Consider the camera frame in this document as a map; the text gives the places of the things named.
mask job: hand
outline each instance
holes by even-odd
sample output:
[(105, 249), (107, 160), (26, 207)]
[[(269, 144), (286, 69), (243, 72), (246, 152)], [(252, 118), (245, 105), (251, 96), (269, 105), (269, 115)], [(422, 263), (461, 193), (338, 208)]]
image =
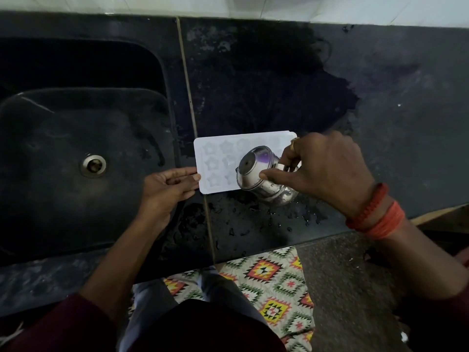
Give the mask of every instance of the hand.
[(149, 225), (151, 232), (158, 236), (168, 225), (176, 204), (196, 193), (199, 180), (200, 174), (194, 166), (150, 174), (144, 181), (142, 203), (135, 221)]
[(361, 214), (376, 186), (360, 147), (349, 136), (309, 133), (284, 149), (280, 164), (301, 168), (296, 172), (267, 169), (261, 179), (289, 186), (329, 203), (348, 218)]

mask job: stainless steel pot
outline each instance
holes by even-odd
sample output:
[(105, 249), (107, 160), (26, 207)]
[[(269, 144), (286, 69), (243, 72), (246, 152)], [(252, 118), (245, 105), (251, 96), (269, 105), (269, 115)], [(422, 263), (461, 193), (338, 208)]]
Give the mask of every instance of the stainless steel pot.
[(282, 206), (293, 201), (298, 195), (296, 190), (278, 185), (268, 180), (259, 178), (261, 170), (277, 168), (284, 171), (291, 170), (287, 165), (279, 164), (278, 157), (273, 154), (269, 147), (264, 145), (251, 149), (241, 159), (236, 168), (236, 181), (241, 189), (251, 191), (261, 201), (271, 206)]

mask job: sink basin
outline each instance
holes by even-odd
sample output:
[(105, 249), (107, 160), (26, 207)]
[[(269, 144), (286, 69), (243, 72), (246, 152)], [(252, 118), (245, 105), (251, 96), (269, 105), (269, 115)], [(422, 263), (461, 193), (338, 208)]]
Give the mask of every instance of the sink basin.
[(111, 246), (144, 177), (175, 166), (156, 57), (122, 42), (0, 46), (0, 265)]

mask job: wet countertop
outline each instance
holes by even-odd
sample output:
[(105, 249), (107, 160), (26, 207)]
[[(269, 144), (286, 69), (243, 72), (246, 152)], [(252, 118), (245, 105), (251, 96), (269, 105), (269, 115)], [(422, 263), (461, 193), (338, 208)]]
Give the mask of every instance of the wet countertop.
[[(0, 38), (107, 39), (150, 50), (165, 72), (177, 165), (195, 165), (195, 133), (337, 129), (360, 144), (409, 217), (468, 200), (467, 30), (191, 18), (180, 26), (179, 34), (174, 18), (8, 12)], [(304, 196), (273, 209), (240, 190), (198, 193), (178, 207), (138, 280), (345, 230), (339, 213)], [(1, 267), (0, 315), (75, 292), (105, 251)]]

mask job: orange thread bracelet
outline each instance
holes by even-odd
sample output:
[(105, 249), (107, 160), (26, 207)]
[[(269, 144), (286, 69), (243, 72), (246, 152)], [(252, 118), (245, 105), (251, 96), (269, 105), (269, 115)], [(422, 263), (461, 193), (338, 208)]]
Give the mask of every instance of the orange thread bracelet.
[(376, 210), (379, 204), (381, 204), (381, 201), (383, 201), (388, 191), (389, 187), (386, 184), (379, 183), (378, 185), (376, 185), (375, 191), (373, 192), (372, 200), (368, 203), (368, 205), (365, 207), (360, 216), (355, 219), (347, 219), (345, 221), (347, 227), (351, 230), (358, 229), (370, 217), (373, 211)]
[(378, 240), (389, 236), (405, 218), (404, 210), (397, 201), (393, 201), (386, 214), (371, 229), (363, 233), (371, 239)]

